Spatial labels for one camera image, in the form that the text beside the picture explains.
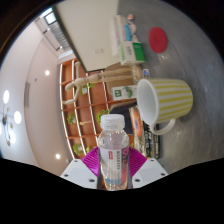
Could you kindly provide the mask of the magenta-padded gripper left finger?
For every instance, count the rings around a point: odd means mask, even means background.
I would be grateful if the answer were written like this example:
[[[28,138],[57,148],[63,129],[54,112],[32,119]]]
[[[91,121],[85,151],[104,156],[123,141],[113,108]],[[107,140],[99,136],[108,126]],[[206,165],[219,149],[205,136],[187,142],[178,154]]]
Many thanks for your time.
[[[88,189],[101,188],[99,148],[95,147],[82,159],[72,160],[61,178]]]

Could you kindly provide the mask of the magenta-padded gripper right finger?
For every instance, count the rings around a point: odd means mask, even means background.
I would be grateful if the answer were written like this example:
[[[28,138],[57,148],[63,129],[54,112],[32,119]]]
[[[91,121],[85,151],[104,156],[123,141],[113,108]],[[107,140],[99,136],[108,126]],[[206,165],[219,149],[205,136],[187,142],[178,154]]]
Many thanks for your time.
[[[128,188],[136,189],[157,181],[168,173],[155,158],[147,159],[134,148],[129,154]]]

